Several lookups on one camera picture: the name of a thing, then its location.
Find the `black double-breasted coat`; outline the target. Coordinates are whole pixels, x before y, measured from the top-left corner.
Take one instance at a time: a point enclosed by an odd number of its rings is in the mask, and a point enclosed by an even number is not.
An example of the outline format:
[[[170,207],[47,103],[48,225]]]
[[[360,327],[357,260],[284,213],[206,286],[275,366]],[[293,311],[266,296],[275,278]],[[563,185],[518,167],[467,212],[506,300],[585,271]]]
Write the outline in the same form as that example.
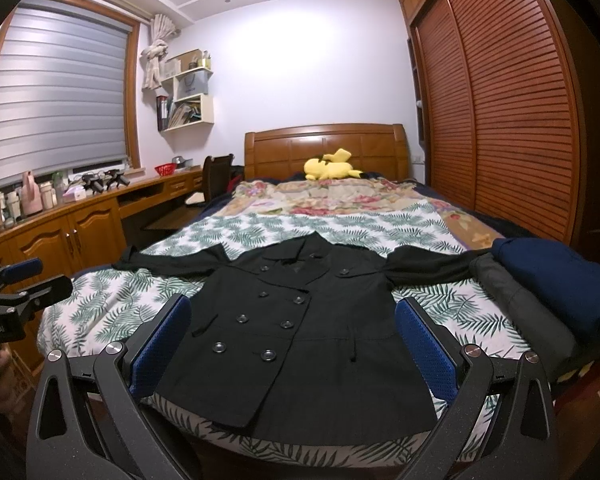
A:
[[[181,257],[131,248],[118,269],[204,282],[159,396],[236,434],[346,446],[436,426],[392,293],[464,280],[472,260],[414,246],[381,256],[312,233],[236,259],[219,245]]]

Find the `wooden desk cabinet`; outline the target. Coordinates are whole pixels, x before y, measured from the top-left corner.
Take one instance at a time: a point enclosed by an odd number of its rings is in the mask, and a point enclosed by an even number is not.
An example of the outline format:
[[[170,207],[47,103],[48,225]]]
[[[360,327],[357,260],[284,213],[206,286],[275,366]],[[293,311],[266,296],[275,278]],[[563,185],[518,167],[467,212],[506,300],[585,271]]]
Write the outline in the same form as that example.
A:
[[[0,264],[40,259],[43,272],[23,283],[29,285],[114,263],[128,246],[146,248],[174,233],[170,214],[183,212],[186,198],[201,183],[202,172],[188,170],[37,214],[0,234]]]

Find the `folded grey garment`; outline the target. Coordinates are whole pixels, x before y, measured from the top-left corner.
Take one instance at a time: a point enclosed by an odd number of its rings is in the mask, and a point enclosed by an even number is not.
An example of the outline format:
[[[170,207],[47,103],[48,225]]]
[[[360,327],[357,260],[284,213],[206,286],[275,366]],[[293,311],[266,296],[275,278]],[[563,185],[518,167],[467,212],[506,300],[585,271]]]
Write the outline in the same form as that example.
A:
[[[572,357],[576,348],[573,333],[491,254],[472,260],[469,269],[517,332],[539,355],[547,377],[556,380],[560,367]]]

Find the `red basket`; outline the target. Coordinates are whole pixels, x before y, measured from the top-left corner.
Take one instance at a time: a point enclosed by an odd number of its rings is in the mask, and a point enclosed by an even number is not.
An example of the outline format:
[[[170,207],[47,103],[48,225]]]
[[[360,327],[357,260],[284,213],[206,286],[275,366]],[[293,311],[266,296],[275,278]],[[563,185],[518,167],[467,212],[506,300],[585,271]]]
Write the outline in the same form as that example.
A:
[[[176,168],[178,168],[178,165],[175,162],[166,162],[165,164],[155,166],[155,172],[160,177],[167,177],[172,176]]]

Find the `folded navy garment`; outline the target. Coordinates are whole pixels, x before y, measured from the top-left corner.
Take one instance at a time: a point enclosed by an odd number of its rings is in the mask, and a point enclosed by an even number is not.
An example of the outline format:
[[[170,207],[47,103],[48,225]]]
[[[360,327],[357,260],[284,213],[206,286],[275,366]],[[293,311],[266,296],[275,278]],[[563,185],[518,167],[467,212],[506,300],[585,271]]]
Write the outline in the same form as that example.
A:
[[[491,254],[525,289],[570,330],[600,327],[600,265],[554,240],[496,240]]]

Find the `grey window blind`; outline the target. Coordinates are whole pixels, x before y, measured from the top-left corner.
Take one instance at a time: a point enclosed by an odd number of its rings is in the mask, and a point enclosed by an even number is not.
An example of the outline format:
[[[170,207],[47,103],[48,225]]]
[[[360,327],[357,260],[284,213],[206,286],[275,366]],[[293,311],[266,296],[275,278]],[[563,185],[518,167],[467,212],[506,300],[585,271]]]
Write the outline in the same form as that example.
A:
[[[131,24],[59,0],[21,0],[0,43],[0,188],[30,171],[129,162]]]

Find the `dark wooden chair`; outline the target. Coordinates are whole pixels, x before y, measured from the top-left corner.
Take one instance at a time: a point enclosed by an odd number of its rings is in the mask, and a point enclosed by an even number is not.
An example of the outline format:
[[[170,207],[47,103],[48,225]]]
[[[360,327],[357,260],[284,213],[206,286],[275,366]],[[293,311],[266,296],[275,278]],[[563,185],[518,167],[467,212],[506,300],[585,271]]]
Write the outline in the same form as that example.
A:
[[[202,165],[201,190],[185,201],[187,207],[208,205],[223,195],[230,184],[234,155],[207,156]]]

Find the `floral quilt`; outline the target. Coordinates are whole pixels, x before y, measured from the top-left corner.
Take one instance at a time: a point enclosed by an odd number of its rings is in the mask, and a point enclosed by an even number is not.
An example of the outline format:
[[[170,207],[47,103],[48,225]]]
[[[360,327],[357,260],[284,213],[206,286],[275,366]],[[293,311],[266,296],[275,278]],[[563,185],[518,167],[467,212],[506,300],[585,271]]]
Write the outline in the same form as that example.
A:
[[[289,181],[279,184],[265,180],[242,182],[220,217],[238,214],[391,214],[422,204],[437,214],[450,233],[467,249],[492,246],[502,236],[486,223],[441,198],[416,190],[414,181],[396,183],[385,178],[323,181]]]

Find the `tied beige curtain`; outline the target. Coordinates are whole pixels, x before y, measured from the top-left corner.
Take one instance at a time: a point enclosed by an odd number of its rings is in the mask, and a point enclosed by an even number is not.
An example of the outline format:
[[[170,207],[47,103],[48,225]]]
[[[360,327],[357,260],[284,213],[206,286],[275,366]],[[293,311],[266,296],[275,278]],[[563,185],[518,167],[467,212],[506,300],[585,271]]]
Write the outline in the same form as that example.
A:
[[[145,61],[142,90],[157,90],[161,87],[160,61],[168,53],[169,41],[178,36],[180,30],[166,14],[155,14],[149,24],[150,43],[140,57]]]

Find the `yellow plush toy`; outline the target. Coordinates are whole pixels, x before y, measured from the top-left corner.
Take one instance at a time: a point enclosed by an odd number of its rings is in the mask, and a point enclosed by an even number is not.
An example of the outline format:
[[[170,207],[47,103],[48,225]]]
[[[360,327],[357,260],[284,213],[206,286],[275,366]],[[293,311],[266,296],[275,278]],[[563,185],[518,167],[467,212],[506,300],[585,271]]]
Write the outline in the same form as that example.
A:
[[[334,154],[310,158],[304,163],[304,176],[311,181],[359,178],[362,171],[352,167],[349,162],[351,156],[349,151],[338,148]]]

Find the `wooden headboard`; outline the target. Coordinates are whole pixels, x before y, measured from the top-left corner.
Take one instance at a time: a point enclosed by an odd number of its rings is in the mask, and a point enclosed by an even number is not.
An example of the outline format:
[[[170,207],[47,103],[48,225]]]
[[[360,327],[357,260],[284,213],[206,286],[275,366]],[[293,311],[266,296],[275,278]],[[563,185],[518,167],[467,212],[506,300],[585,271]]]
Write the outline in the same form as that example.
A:
[[[317,155],[340,148],[351,153],[358,170],[391,181],[411,177],[410,152],[400,124],[329,124],[280,128],[245,134],[245,178],[286,180]]]

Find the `wooden louvered wardrobe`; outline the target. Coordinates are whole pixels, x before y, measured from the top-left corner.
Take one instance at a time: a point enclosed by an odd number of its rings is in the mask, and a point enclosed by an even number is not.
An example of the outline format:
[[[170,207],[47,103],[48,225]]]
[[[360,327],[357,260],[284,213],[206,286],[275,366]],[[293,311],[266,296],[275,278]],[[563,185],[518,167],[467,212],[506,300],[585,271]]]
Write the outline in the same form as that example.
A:
[[[577,79],[548,0],[400,0],[426,180],[457,205],[569,243],[577,223]]]

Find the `white wall shelf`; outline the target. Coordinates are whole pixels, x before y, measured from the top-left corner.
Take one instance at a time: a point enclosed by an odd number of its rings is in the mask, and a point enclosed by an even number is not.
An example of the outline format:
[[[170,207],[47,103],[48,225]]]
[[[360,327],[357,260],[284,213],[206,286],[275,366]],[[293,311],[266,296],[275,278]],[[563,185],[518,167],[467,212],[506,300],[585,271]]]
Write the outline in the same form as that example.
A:
[[[213,125],[209,81],[213,75],[208,50],[193,49],[160,62],[157,122],[160,132]]]

